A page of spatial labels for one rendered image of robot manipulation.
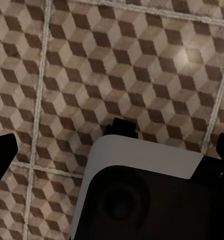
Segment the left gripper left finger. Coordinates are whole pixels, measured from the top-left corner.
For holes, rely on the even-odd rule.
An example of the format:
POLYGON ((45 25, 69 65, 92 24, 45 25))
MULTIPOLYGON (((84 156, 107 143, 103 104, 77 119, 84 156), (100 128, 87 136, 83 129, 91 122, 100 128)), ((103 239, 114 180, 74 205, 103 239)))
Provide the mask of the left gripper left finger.
POLYGON ((0 181, 18 153, 18 144, 14 133, 0 136, 0 181))

